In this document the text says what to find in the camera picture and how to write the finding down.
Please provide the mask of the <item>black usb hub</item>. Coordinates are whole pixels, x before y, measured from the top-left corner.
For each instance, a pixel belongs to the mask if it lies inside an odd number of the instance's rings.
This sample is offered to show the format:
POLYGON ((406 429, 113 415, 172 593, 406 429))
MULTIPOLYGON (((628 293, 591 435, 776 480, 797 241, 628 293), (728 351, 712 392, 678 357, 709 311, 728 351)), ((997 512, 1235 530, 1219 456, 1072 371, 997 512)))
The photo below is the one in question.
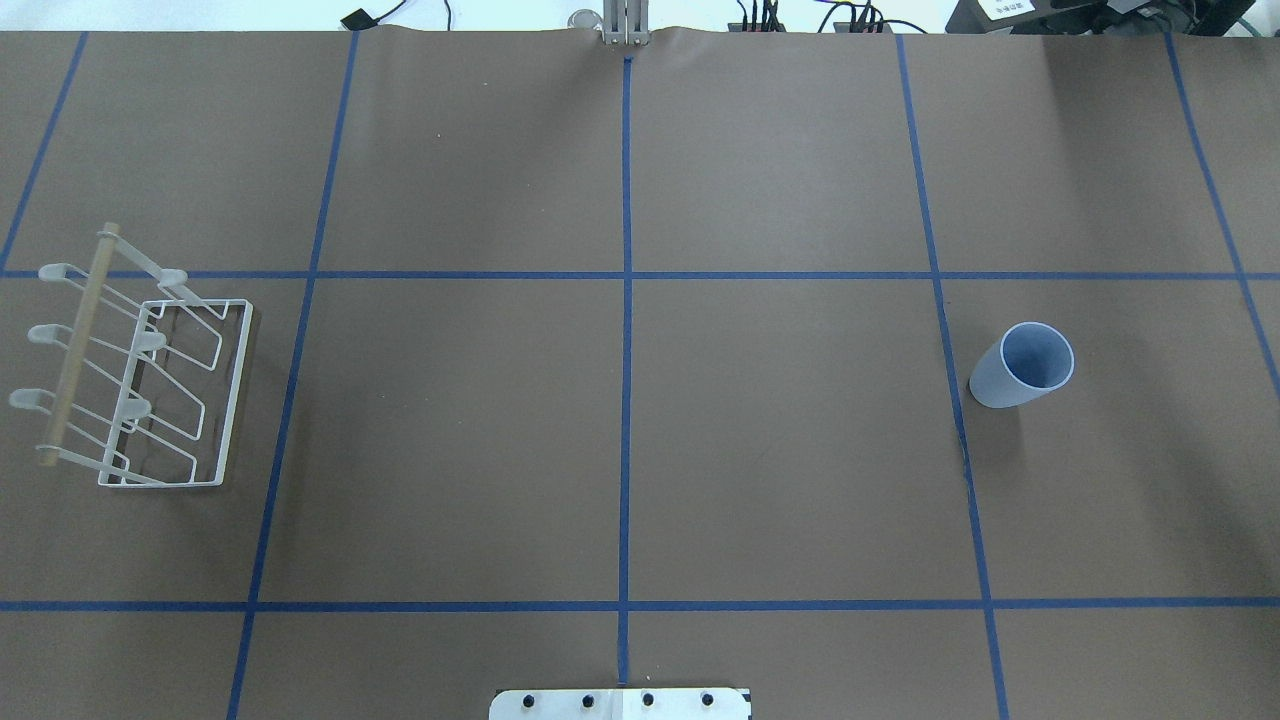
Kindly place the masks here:
POLYGON ((782 33, 785 23, 780 19, 780 1, 736 1, 740 18, 727 23, 731 33, 782 33))

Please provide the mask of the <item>aluminium frame post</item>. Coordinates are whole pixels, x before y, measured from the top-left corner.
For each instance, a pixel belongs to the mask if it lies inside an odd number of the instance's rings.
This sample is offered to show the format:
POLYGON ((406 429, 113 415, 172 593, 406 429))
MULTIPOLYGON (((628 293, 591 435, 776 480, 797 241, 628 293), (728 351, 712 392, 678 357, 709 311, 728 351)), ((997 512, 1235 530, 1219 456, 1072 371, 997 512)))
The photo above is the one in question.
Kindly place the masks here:
POLYGON ((602 5, 602 41, 608 46, 640 47, 650 41, 648 0, 605 0, 602 5))

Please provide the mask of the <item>brown paper table cover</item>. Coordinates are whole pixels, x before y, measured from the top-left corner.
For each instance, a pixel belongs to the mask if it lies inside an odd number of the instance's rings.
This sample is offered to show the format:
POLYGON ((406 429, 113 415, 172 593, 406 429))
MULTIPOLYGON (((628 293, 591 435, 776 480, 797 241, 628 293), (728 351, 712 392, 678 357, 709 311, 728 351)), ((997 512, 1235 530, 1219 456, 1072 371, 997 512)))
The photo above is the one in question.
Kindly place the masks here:
POLYGON ((5 719, 1277 716, 1274 38, 4 33, 4 392, 105 222, 257 309, 242 423, 3 409, 5 719))

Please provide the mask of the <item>white mounting plate with bolts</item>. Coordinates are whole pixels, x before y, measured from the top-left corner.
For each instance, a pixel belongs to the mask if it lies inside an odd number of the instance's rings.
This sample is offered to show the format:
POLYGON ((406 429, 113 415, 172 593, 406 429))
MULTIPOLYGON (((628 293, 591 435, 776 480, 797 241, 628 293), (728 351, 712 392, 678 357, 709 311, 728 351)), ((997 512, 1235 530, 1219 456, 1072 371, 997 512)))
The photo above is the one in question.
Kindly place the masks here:
POLYGON ((751 719, 750 692, 730 687, 502 691, 489 719, 751 719))

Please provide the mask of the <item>blue plastic cup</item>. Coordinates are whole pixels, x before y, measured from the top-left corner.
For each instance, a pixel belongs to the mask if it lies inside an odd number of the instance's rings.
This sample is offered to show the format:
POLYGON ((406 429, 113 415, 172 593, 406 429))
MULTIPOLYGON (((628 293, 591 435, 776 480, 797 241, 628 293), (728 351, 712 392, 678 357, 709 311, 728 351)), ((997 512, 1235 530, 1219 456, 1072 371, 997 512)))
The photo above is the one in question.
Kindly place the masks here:
POLYGON ((1074 347, 1065 334, 1041 322, 1021 322, 982 355, 968 387, 986 407, 1016 407, 1062 388, 1075 366, 1074 347))

